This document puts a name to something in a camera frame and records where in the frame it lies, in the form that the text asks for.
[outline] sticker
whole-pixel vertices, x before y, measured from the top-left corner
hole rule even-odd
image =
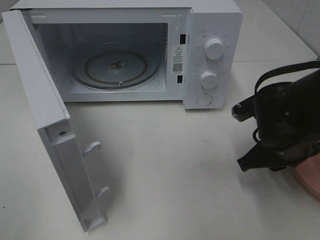
[[[185,72],[185,56],[186,56],[186,45],[179,44],[172,46],[172,66],[171,70],[173,74],[183,75]]]

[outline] timer knob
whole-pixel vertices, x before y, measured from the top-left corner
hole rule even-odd
[[[208,59],[216,60],[220,58],[225,51],[225,43],[219,37],[211,37],[204,43],[204,53]]]
[[[218,81],[218,77],[213,71],[205,71],[200,75],[200,85],[204,89],[213,89]]]

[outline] table surface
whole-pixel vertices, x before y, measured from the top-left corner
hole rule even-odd
[[[89,172],[101,184],[107,176],[112,186],[108,223],[88,233],[38,136],[0,24],[0,239],[319,239],[320,204],[290,170],[241,172],[236,159],[253,147],[256,124],[231,116],[263,73],[316,55],[264,3],[238,2],[245,17],[223,108],[185,111],[179,101],[66,104],[80,147],[102,143],[87,162]],[[253,49],[248,33],[260,41]]]

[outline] microwave oven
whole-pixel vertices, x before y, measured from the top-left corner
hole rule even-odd
[[[64,102],[221,108],[242,13],[232,0],[20,0],[2,14],[37,131],[84,231],[104,222]]]

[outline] open microwave door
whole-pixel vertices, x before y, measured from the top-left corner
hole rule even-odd
[[[105,221],[90,182],[70,115],[19,10],[2,14],[16,65],[33,114],[36,129],[51,158],[73,209],[86,232]]]

